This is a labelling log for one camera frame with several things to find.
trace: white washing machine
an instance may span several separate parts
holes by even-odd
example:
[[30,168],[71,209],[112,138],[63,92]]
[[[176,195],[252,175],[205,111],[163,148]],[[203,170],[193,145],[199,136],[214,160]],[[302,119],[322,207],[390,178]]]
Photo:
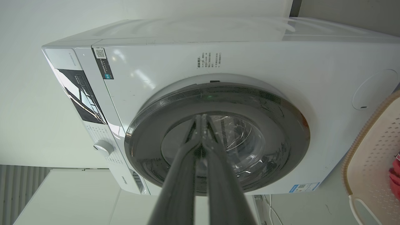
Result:
[[246,194],[313,191],[400,71],[399,38],[311,18],[124,20],[43,52],[94,151],[124,190],[147,195],[202,113]]

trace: basket handle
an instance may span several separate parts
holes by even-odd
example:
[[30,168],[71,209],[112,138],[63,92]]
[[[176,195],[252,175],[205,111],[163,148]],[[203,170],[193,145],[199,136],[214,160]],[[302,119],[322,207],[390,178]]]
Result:
[[375,221],[379,225],[382,225],[382,223],[379,221],[379,219],[374,215],[374,213],[370,210],[370,208],[368,208],[368,206],[360,198],[354,197],[353,195],[349,195],[350,209],[354,215],[354,218],[356,219],[356,221],[358,222],[359,225],[364,225],[365,223],[361,219],[360,214],[358,213],[358,211],[356,209],[356,206],[355,206],[356,201],[359,201],[368,210],[368,212],[372,215],[372,217],[375,219]]

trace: laundry basket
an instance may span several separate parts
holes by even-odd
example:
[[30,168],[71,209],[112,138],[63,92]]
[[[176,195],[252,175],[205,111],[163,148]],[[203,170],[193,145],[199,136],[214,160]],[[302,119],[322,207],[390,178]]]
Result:
[[391,94],[360,131],[343,162],[342,178],[350,208],[360,201],[382,225],[400,224],[400,202],[389,186],[389,168],[400,151],[400,91]]

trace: white cable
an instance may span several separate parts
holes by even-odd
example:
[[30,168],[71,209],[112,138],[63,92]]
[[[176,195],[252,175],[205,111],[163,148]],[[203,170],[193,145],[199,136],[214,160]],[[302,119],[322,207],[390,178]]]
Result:
[[281,225],[283,225],[282,221],[280,220],[279,216],[276,214],[275,210],[272,208],[272,196],[270,195],[270,202],[268,202],[267,197],[264,196],[265,201],[267,202],[267,205],[270,208],[270,221],[271,221],[271,225],[274,225],[274,222],[272,221],[272,216],[271,216],[271,210],[274,212],[274,214],[276,215],[276,217],[278,218],[279,222]]

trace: blue and white sticker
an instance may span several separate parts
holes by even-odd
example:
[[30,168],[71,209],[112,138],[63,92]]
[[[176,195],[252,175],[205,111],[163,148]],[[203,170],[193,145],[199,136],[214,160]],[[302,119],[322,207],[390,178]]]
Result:
[[318,187],[319,184],[320,184],[320,182],[311,183],[311,184],[295,185],[292,187],[292,189],[289,191],[289,193],[313,191],[313,190],[315,190],[315,188]]

